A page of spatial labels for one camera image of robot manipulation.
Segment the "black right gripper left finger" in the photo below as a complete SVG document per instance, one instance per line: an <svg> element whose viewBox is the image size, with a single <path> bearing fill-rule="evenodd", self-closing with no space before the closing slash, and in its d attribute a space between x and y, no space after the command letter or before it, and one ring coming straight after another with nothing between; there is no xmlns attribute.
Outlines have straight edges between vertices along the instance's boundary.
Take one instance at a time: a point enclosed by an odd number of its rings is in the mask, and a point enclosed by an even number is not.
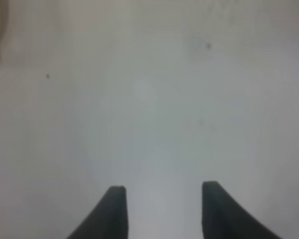
<svg viewBox="0 0 299 239"><path fill-rule="evenodd" d="M110 187L70 239L126 239L128 206L124 186Z"/></svg>

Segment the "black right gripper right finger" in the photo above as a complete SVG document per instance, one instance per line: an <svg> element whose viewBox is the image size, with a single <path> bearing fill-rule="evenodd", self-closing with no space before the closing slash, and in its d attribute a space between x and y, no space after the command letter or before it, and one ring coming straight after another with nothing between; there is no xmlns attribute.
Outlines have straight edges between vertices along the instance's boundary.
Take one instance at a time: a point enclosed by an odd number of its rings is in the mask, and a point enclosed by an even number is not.
<svg viewBox="0 0 299 239"><path fill-rule="evenodd" d="M202 233L205 239L278 239L241 207L216 181L202 183Z"/></svg>

